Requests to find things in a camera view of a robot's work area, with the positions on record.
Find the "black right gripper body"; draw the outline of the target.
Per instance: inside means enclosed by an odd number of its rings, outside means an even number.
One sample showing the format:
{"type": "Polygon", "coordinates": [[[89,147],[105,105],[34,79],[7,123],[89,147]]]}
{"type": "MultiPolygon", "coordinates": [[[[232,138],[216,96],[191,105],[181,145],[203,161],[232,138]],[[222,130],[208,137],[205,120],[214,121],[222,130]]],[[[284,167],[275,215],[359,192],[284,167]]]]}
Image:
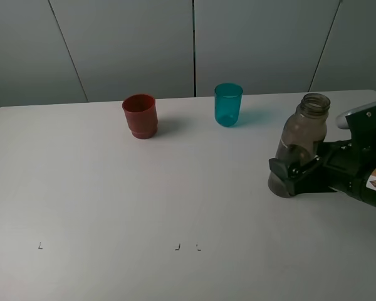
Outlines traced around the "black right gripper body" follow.
{"type": "Polygon", "coordinates": [[[375,147],[352,140],[322,142],[317,155],[322,164],[313,173],[313,192],[339,191],[348,196],[374,196],[366,181],[375,163],[375,147]]]}

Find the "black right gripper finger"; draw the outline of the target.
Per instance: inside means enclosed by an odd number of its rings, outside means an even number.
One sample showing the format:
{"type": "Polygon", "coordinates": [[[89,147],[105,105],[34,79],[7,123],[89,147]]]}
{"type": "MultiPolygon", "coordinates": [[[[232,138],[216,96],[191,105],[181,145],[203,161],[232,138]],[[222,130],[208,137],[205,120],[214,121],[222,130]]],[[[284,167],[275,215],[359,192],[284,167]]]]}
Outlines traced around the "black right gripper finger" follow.
{"type": "Polygon", "coordinates": [[[322,166],[321,157],[316,156],[312,161],[301,166],[299,161],[287,165],[277,158],[269,160],[270,171],[284,184],[290,196],[305,193],[324,193],[325,185],[320,179],[322,166]]]}

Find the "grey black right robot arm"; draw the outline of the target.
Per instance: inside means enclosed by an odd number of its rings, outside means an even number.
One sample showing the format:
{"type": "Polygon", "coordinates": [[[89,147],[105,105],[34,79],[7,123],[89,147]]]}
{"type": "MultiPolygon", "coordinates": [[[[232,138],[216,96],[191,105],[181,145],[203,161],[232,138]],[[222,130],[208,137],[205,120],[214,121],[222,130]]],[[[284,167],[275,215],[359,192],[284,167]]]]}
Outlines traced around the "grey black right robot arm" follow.
{"type": "Polygon", "coordinates": [[[352,140],[324,142],[310,162],[269,160],[272,173],[286,194],[345,193],[376,207],[376,147],[359,147],[352,140]]]}

